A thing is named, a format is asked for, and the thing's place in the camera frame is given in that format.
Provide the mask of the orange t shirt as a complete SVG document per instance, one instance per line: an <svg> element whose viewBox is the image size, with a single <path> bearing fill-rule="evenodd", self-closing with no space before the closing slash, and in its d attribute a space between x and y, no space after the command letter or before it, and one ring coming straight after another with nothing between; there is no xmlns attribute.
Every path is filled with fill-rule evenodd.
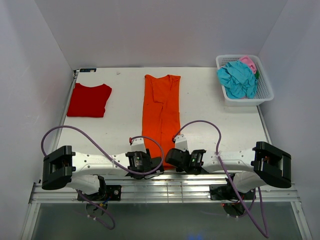
<svg viewBox="0 0 320 240"><path fill-rule="evenodd" d="M142 135L160 144L165 154L175 144L172 137L181 128L180 80L177 75L156 78L145 75Z"/></svg>

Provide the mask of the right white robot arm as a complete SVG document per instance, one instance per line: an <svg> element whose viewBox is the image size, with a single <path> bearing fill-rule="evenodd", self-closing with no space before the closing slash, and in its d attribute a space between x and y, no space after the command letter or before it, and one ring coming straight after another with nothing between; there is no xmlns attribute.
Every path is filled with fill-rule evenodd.
<svg viewBox="0 0 320 240"><path fill-rule="evenodd" d="M165 162L178 172L199 175L227 170L236 172L226 185L226 194L237 199L252 189L269 185L288 189L292 186L292 157L289 153L264 141L256 142L252 149L219 152L172 148Z"/></svg>

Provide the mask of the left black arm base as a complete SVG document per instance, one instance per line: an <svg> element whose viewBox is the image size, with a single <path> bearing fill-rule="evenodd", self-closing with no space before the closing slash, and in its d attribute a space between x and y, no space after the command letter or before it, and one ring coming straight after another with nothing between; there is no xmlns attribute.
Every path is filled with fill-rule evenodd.
<svg viewBox="0 0 320 240"><path fill-rule="evenodd" d="M86 194L81 192L90 201L107 202L107 201L120 201L122 194L121 185L106 185L105 179L102 176L98 176L99 188L92 194Z"/></svg>

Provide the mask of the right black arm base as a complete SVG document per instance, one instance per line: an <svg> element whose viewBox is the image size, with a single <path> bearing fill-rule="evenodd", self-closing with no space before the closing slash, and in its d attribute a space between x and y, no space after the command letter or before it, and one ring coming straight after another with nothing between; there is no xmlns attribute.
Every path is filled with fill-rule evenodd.
<svg viewBox="0 0 320 240"><path fill-rule="evenodd" d="M209 185L210 199L216 201L230 201L234 203L239 202L240 200L227 177L225 177L225 181L226 182L223 184ZM238 194L243 200L253 200L256 197L253 189L246 193L238 192Z"/></svg>

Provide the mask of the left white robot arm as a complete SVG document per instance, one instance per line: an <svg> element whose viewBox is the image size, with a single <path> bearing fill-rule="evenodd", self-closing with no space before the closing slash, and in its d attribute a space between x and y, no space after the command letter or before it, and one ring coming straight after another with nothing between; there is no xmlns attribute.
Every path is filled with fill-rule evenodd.
<svg viewBox="0 0 320 240"><path fill-rule="evenodd" d="M140 180L162 172L162 158L152 158L143 151L121 153L109 159L104 155L76 152L65 145L43 158L41 187L47 191L68 187L100 200L106 195L104 175Z"/></svg>

